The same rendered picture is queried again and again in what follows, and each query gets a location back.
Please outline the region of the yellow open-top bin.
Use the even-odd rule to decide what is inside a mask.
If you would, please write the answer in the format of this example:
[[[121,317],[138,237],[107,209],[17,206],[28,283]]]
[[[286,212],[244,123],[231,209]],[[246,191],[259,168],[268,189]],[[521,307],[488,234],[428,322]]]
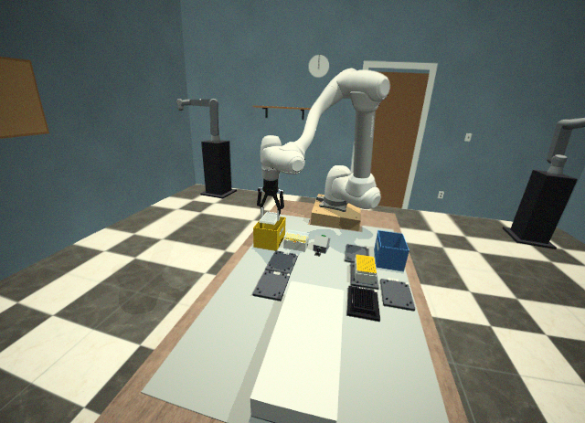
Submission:
[[[253,227],[253,247],[278,250],[285,236],[286,217],[280,217],[275,225],[257,223]]]

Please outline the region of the blue bin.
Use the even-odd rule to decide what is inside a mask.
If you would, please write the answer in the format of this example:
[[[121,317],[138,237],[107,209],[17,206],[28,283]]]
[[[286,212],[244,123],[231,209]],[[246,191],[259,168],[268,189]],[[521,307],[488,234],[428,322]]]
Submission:
[[[374,250],[377,268],[404,271],[410,250],[403,233],[378,230]]]

